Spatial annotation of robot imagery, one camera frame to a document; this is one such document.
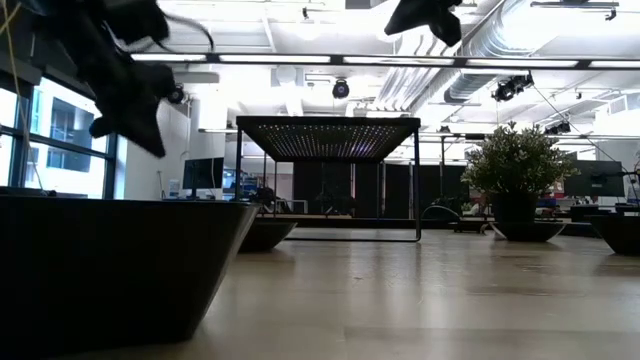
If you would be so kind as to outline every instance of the dark planter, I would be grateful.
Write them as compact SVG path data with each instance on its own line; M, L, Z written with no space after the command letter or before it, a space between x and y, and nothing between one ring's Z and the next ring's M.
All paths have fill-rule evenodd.
M271 251L289 235L296 225L297 223L294 222L271 222L256 219L242 242L240 252Z
M191 338L257 207L0 197L0 358Z
M527 193L491 195L491 209L499 223L532 223L536 216L538 196Z
M617 254L640 256L640 217L590 216L589 220Z
M558 235L564 229L565 224L553 222L492 222L491 227L509 241L547 242Z

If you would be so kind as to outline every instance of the window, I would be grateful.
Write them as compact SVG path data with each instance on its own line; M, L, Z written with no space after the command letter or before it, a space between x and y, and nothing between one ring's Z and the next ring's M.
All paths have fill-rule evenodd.
M34 161L27 162L25 187L39 188L39 175L46 190L102 198L104 159L33 142L31 147Z
M0 125L15 127L17 100L16 94L0 89Z
M9 169L11 168L11 148L13 138L0 135L0 186L9 184Z
M100 152L107 150L106 137L94 139L89 134L91 123L101 116L93 101L43 78L34 88L32 103L32 133ZM68 158L55 152L49 157L57 164Z

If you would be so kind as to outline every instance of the potted plant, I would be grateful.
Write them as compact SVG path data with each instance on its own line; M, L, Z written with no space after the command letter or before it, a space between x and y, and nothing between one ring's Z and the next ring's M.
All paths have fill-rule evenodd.
M518 133L507 125L471 152L463 181L489 195L497 222L533 222L538 198L577 170L539 126Z

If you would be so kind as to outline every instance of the green plant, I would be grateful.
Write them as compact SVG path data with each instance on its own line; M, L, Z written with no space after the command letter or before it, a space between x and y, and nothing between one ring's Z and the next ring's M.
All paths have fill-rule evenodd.
M471 152L463 181L489 194L541 194L555 181L578 173L539 126L522 133L514 127L514 122L499 126Z

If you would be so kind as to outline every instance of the black monitor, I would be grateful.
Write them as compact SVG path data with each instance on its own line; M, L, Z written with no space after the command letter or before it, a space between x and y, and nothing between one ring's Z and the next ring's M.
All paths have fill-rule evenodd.
M187 160L184 162L182 188L221 189L223 168L224 158Z
M568 196L625 196L622 163L619 161L572 161L580 175L564 180Z

